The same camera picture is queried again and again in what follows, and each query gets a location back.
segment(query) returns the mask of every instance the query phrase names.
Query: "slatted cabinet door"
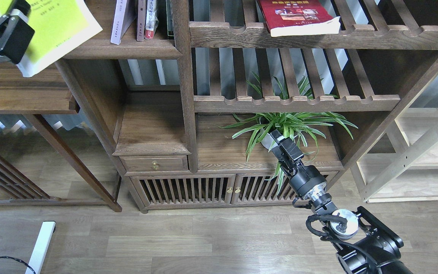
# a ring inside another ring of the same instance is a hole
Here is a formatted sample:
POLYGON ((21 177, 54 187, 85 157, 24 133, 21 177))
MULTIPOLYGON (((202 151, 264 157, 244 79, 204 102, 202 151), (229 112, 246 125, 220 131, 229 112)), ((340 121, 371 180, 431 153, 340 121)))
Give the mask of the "slatted cabinet door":
POLYGON ((146 209, 196 208, 231 203, 236 175, 131 177, 146 209))
MULTIPOLYGON (((337 171, 321 172, 329 181, 337 171)), ((234 185, 231 204, 262 205, 262 204, 291 204, 295 192, 288 184, 287 177, 282 178, 282 186, 278 192, 278 177, 273 174, 238 174, 234 185)))

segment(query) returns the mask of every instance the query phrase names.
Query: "brass knob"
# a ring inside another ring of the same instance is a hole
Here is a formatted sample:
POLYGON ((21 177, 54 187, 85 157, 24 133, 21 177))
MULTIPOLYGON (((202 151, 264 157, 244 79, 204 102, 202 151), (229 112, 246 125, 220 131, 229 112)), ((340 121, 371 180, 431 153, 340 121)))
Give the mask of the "brass knob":
POLYGON ((151 162, 151 164, 152 164, 151 168, 153 168, 154 170, 158 170, 158 168, 160 167, 157 161, 153 161, 151 162))

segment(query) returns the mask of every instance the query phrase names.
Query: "yellow book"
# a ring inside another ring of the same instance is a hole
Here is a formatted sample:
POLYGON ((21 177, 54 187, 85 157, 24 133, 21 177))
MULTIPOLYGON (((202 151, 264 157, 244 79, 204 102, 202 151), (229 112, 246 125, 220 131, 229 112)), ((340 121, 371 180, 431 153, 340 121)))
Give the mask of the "yellow book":
MULTIPOLYGON (((0 0, 0 17, 12 0, 0 0)), ((27 0, 28 24, 35 30, 17 67, 31 77, 102 31, 84 0, 27 0)))

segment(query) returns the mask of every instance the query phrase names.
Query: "potted plant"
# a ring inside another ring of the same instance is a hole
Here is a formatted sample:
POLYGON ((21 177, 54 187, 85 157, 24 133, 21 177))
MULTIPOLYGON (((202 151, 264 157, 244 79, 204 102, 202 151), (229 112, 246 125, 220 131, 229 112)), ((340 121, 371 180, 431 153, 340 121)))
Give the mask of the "potted plant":
MULTIPOLYGON (((260 83, 259 76, 256 73, 253 73, 253 75, 257 82, 260 83)), ((288 99, 289 95, 285 89, 285 85, 282 84, 278 80, 278 78, 274 78, 280 88, 280 98, 288 99)), ((247 83, 256 92, 258 92, 259 95, 263 96, 261 86, 255 83, 251 83, 249 81, 247 81, 247 83)), ((310 87, 310 83, 305 76, 299 81, 297 86, 300 96, 306 96, 309 99, 313 99, 312 88, 310 87)), ((232 138, 235 139, 243 133, 252 132, 248 142, 248 146, 246 147, 246 161, 249 160, 249 156, 256 144, 262 143, 263 146, 269 150, 276 145, 273 139, 268 135, 269 132, 275 129, 281 132, 283 136, 289 137, 294 142, 296 142, 298 147, 300 147, 300 145, 308 147, 306 136, 310 136, 315 142, 316 151, 304 153, 307 155, 314 152, 317 154, 318 136, 326 138, 324 133, 316 128, 313 128, 313 126, 332 126, 337 123, 344 127, 344 129, 347 131, 349 136, 351 136, 351 138, 353 138, 353 136, 348 126, 357 128, 356 125, 347 121, 344 116, 334 112, 254 113, 254 116, 247 119, 240 119, 236 114, 233 114, 233 116, 236 119, 237 123, 233 123, 222 128, 233 128, 252 123, 248 127, 239 130, 232 136, 232 138)), ((280 178, 283 177, 283 171, 280 169, 280 164, 277 165, 275 169, 275 174, 273 175, 272 179, 276 176, 279 176, 280 178)), ((282 180, 278 180, 278 191, 280 191, 281 189, 281 183, 282 180)))

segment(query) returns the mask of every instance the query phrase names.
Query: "drawer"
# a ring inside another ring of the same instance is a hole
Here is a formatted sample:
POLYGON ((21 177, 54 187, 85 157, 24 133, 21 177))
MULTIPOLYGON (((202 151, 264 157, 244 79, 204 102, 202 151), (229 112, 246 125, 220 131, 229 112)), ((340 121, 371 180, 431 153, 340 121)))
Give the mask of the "drawer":
POLYGON ((121 156, 126 172, 160 172, 188 170, 187 155, 121 156))

